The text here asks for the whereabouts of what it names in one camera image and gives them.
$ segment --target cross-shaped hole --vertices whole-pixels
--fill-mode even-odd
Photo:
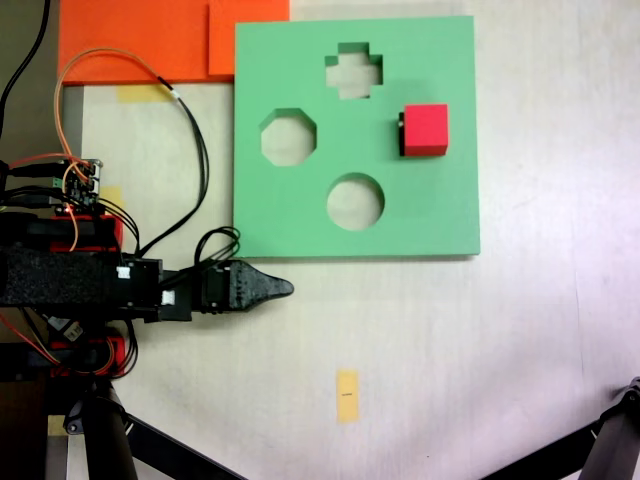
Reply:
[[[382,85],[382,55],[370,55],[368,43],[340,43],[325,65],[327,86],[337,88],[341,100],[369,98],[371,87]]]

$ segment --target white surface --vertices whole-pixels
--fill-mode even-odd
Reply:
[[[384,210],[380,185],[366,175],[347,175],[329,192],[329,218],[345,230],[360,231],[374,225]]]
[[[274,118],[262,131],[262,154],[277,167],[302,165],[316,149],[314,125],[298,112]]]
[[[327,86],[337,88],[342,100],[369,98],[372,86],[382,85],[382,69],[364,52],[340,53],[338,65],[326,68],[326,77]]]
[[[295,295],[140,325],[140,362],[116,385],[126,407],[254,480],[476,479],[599,415],[640,366],[640,4],[294,0],[292,11],[475,16],[482,254],[255,263]],[[232,89],[180,92],[214,174],[206,207],[151,252],[168,268],[230,220]],[[83,149],[105,161],[146,239],[195,201],[193,140],[169,104],[87,88]],[[354,424],[336,423],[339,368],[360,372]],[[80,463],[70,479],[84,478]]]

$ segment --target green shape sorter board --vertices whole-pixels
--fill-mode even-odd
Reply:
[[[340,99],[326,67],[366,45],[382,65],[369,98]],[[473,255],[480,252],[474,29],[471,17],[239,24],[236,40],[234,225],[242,257]],[[400,155],[398,115],[448,104],[449,149]],[[275,166],[261,134],[304,112],[316,148]],[[363,174],[384,194],[378,221],[345,230],[327,212],[338,179]]]

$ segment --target red cube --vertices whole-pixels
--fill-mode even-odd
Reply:
[[[404,109],[404,154],[407,157],[445,155],[449,147],[449,107],[407,105]]]

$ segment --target circular hole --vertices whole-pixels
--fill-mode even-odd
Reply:
[[[329,217],[345,230],[359,231],[374,225],[384,210],[384,193],[378,182],[363,173],[338,179],[329,198]]]

